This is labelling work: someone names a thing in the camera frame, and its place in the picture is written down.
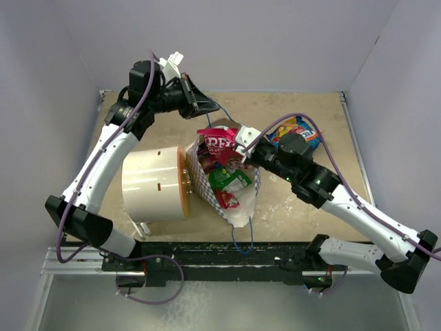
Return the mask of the magenta red snack bag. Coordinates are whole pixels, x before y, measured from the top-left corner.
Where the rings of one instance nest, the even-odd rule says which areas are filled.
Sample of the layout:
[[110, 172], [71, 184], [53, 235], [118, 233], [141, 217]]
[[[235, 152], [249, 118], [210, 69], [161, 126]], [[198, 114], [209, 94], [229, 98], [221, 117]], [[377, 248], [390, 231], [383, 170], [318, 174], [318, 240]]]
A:
[[226, 166], [229, 158], [236, 155], [234, 146], [237, 132], [237, 128], [214, 126], [200, 129], [196, 133], [204, 139], [209, 153], [214, 155], [222, 166]]

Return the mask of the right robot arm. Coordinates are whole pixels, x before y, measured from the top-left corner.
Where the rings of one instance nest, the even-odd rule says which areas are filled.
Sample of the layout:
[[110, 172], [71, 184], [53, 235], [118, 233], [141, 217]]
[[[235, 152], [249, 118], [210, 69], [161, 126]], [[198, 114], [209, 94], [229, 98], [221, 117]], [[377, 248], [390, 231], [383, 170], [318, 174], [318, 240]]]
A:
[[235, 140], [243, 162], [286, 180], [301, 201], [338, 217], [370, 240], [363, 244], [320, 234], [306, 254], [311, 268], [355, 267], [379, 275], [397, 291], [415, 291], [438, 240], [434, 233], [409, 228], [365, 201], [342, 177], [314, 162], [313, 148], [299, 134], [288, 133], [275, 146], [247, 128]]

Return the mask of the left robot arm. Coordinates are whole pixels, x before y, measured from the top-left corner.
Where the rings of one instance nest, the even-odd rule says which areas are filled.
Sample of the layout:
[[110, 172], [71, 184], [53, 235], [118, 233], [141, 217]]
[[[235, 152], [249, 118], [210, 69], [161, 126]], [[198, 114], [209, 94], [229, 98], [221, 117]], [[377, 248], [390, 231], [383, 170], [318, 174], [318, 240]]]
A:
[[84, 245], [117, 254], [126, 270], [137, 269], [142, 254], [136, 241], [117, 230], [99, 211], [117, 170], [154, 123], [156, 114], [178, 111], [184, 119], [219, 110], [178, 66], [183, 56], [138, 61], [129, 83], [119, 93], [104, 120], [99, 140], [73, 182], [59, 196], [50, 195], [45, 208], [56, 224], [57, 243], [64, 234]]

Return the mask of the blue snack bag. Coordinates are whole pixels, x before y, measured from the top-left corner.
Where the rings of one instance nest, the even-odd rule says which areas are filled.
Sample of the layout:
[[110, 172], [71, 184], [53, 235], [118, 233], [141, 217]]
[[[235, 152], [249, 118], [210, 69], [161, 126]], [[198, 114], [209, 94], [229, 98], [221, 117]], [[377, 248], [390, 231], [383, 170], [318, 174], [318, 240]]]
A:
[[287, 119], [273, 132], [267, 134], [266, 137], [274, 146], [278, 147], [280, 138], [291, 132], [301, 135], [313, 150], [316, 150], [320, 145], [318, 133], [306, 123], [302, 117], [291, 117]]

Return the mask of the blue checkered paper bag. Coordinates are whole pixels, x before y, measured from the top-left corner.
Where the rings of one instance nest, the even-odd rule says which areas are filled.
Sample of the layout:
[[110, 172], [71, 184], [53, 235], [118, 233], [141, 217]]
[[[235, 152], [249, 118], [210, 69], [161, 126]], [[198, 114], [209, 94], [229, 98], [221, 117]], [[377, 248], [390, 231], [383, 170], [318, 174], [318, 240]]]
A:
[[211, 120], [205, 112], [207, 126], [196, 131], [196, 140], [187, 147], [187, 167], [192, 188], [232, 228], [250, 229], [250, 244], [241, 248], [235, 236], [232, 241], [241, 254], [254, 249], [252, 219], [256, 207], [256, 196], [260, 189], [260, 172], [242, 162], [243, 155], [236, 149], [236, 135], [240, 124], [224, 110], [224, 118]]

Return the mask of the orange snack bag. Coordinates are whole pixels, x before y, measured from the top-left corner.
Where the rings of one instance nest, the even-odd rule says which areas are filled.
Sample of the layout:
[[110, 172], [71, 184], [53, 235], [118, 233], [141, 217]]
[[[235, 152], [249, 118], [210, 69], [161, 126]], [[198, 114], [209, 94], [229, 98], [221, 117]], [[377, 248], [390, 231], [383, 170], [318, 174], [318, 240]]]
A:
[[305, 139], [308, 143], [314, 143], [315, 141], [320, 141], [318, 133], [314, 130], [305, 130], [304, 128], [299, 128], [296, 131], [301, 137]]

